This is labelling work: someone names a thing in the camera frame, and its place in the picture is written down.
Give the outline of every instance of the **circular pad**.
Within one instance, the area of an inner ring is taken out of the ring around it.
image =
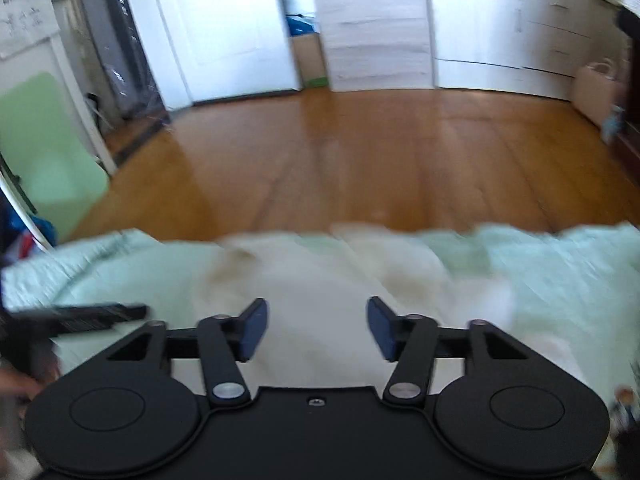
[[[595,459],[609,431],[600,398],[560,368],[464,376],[438,396],[443,436],[471,462],[503,474],[561,474]]]
[[[554,394],[545,390],[514,386],[494,394],[491,411],[498,420],[518,430],[544,430],[560,421],[564,406]]]
[[[74,422],[89,431],[115,431],[136,422],[145,411],[145,399],[125,388],[98,388],[71,404]]]
[[[200,418],[183,384],[142,362],[78,368],[29,406],[27,437],[46,465],[82,476],[130,473],[161,461]]]

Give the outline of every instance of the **wooden floor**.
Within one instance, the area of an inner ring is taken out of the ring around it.
[[[496,92],[331,93],[179,116],[117,174],[74,237],[640,222],[640,190],[565,102]]]
[[[108,131],[104,135],[104,143],[109,150],[109,153],[113,156],[117,156],[119,153],[126,150],[132,143],[136,142],[136,139],[144,135],[159,118],[165,118],[167,116],[164,107],[158,110],[149,112],[147,115],[139,117],[137,119],[130,119],[125,121],[114,130]]]

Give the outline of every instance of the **white wardrobe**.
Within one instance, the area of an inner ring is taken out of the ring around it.
[[[334,91],[432,88],[427,0],[316,0]]]
[[[567,99],[579,67],[619,52],[601,0],[431,1],[441,87]]]

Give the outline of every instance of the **door frame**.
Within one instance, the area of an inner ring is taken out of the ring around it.
[[[164,107],[172,112],[193,105],[158,0],[129,0],[151,73]]]

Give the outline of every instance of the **drawer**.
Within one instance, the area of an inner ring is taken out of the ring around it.
[[[586,62],[588,38],[537,23],[527,23],[524,34],[524,68],[575,76]]]
[[[331,79],[333,92],[354,92],[359,90],[394,90],[402,88],[433,88],[431,69],[429,73],[374,75],[369,77]]]
[[[428,48],[368,46],[327,48],[324,56],[330,79],[342,80],[372,76],[431,73]]]
[[[325,23],[427,18],[426,0],[316,0],[321,27]]]
[[[367,45],[428,45],[426,18],[373,20],[362,23],[322,23],[322,42],[327,48]]]
[[[438,61],[438,86],[541,95],[568,100],[573,78],[525,68]]]
[[[591,35],[590,0],[523,0],[521,5],[525,22],[570,30],[587,37]]]

